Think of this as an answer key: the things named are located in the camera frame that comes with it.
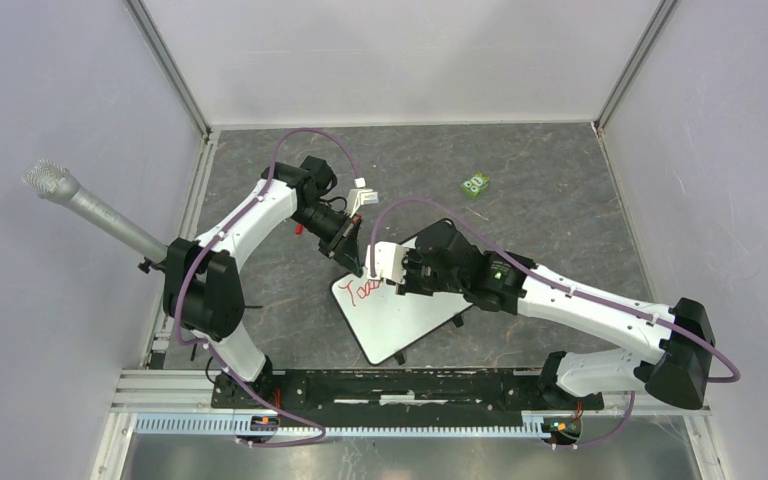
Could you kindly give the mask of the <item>small white whiteboard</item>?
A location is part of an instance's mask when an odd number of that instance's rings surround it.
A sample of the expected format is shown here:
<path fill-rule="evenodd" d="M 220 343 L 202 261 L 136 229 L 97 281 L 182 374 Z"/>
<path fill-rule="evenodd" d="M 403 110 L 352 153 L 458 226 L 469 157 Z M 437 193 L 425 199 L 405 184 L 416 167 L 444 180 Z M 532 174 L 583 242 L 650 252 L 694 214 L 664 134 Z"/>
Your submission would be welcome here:
<path fill-rule="evenodd" d="M 330 287 L 366 361 L 378 366 L 470 308 L 459 294 L 399 295 L 396 287 L 346 274 Z"/>

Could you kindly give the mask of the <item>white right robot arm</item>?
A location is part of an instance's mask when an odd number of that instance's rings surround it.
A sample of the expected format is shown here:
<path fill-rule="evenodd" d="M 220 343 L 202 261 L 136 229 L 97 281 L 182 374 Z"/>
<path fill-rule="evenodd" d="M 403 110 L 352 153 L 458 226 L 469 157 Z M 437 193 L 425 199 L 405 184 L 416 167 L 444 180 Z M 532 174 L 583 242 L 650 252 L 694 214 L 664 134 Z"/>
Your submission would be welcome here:
<path fill-rule="evenodd" d="M 611 294 L 513 252 L 482 251 L 449 219 L 390 254 L 377 246 L 376 255 L 376 266 L 389 269 L 383 276 L 401 295 L 458 294 L 483 311 L 548 320 L 613 344 L 547 358 L 537 392 L 551 408 L 613 391 L 643 391 L 686 410 L 704 405 L 715 336 L 698 301 L 668 306 Z"/>

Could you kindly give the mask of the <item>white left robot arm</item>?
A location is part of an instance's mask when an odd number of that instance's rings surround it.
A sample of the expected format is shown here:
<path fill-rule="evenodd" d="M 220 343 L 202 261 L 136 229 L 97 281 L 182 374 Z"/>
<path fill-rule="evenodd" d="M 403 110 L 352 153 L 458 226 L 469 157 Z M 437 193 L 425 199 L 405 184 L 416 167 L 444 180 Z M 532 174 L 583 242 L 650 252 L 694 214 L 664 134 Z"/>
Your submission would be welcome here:
<path fill-rule="evenodd" d="M 178 331 L 190 331 L 236 374 L 235 392 L 250 407 L 272 399 L 274 381 L 263 373 L 268 357 L 243 324 L 247 305 L 240 271 L 266 237 L 291 219 L 318 238 L 320 253 L 361 276 L 362 218 L 325 200 L 336 183 L 323 159 L 308 156 L 298 167 L 277 163 L 263 171 L 251 194 L 220 224 L 195 240 L 178 238 L 168 247 L 165 314 L 176 321 Z"/>

